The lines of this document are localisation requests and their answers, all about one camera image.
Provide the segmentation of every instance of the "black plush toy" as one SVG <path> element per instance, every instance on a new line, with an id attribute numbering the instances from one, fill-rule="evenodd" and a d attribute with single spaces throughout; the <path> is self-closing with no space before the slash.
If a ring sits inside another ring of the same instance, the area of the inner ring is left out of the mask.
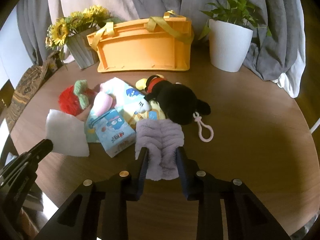
<path id="1" fill-rule="evenodd" d="M 185 125 L 193 120 L 195 111 L 199 114 L 210 114 L 210 106 L 199 99 L 193 91 L 182 84 L 172 84 L 161 75 L 153 75 L 148 79 L 141 79 L 136 83 L 136 88 L 145 90 L 148 94 L 146 101 L 154 99 L 171 121 Z"/>

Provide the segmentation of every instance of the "sunflower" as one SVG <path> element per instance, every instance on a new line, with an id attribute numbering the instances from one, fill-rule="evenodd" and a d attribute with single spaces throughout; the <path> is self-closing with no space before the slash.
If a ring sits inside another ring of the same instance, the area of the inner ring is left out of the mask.
<path id="1" fill-rule="evenodd" d="M 87 21 L 89 21 L 89 20 L 92 19 L 93 11 L 86 8 L 86 9 L 84 9 L 84 11 L 83 11 L 83 16 L 84 16 L 84 19 L 86 19 Z"/>
<path id="2" fill-rule="evenodd" d="M 52 40 L 56 45 L 63 46 L 65 39 L 69 34 L 67 23 L 64 18 L 57 20 L 56 24 L 52 26 L 51 35 Z"/>
<path id="3" fill-rule="evenodd" d="M 110 16 L 110 12 L 102 7 L 101 5 L 93 5 L 93 6 L 90 6 L 90 10 L 93 12 L 93 14 L 97 15 L 97 16 Z"/>
<path id="4" fill-rule="evenodd" d="M 76 11 L 72 12 L 68 18 L 66 18 L 66 23 L 70 29 L 75 29 L 83 23 L 84 15 L 82 12 Z"/>

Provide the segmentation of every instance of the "wood grain surface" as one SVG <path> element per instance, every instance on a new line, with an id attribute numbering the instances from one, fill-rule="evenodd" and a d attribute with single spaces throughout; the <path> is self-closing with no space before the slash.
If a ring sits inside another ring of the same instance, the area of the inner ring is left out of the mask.
<path id="1" fill-rule="evenodd" d="M 97 73 L 97 65 L 61 68 L 28 104 L 12 131 L 19 153 L 45 137 L 49 109 L 59 109 L 58 96 L 76 80 L 93 88 L 113 77 L 134 85 L 155 72 Z M 194 122 L 183 127 L 185 150 L 201 169 L 218 179 L 240 178 L 276 217 L 288 234 L 318 210 L 320 169 L 307 123 L 294 99 L 272 82 L 263 82 L 242 67 L 228 73 L 212 66 L 207 48 L 193 48 L 187 72 L 157 72 L 189 86 L 209 103 L 203 121 L 214 129 L 209 143 L 198 137 Z M 89 157 L 50 153 L 41 161 L 36 180 L 60 206 L 85 179 L 100 181 L 134 160 L 134 146 L 110 158 L 100 144 L 90 144 Z M 130 239 L 195 239 L 197 202 L 187 202 L 180 181 L 146 180 L 139 202 L 128 202 Z"/>

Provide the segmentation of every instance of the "pink plush toy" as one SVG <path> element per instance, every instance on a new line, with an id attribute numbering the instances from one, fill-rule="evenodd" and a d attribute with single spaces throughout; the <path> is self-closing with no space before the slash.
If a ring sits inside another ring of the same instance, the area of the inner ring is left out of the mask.
<path id="1" fill-rule="evenodd" d="M 99 117 L 105 112 L 109 111 L 112 106 L 113 98 L 106 94 L 103 91 L 100 91 L 93 102 L 92 109 L 95 111 L 95 114 Z"/>

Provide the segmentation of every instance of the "purple fluffy cloth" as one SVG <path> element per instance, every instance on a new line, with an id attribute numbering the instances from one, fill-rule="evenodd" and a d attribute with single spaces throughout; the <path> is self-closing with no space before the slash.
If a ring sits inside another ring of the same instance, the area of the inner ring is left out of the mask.
<path id="1" fill-rule="evenodd" d="M 142 119 L 137 122 L 136 132 L 136 159 L 142 147 L 149 150 L 146 179 L 170 180 L 179 177 L 175 150 L 184 143 L 181 126 L 170 119 Z"/>

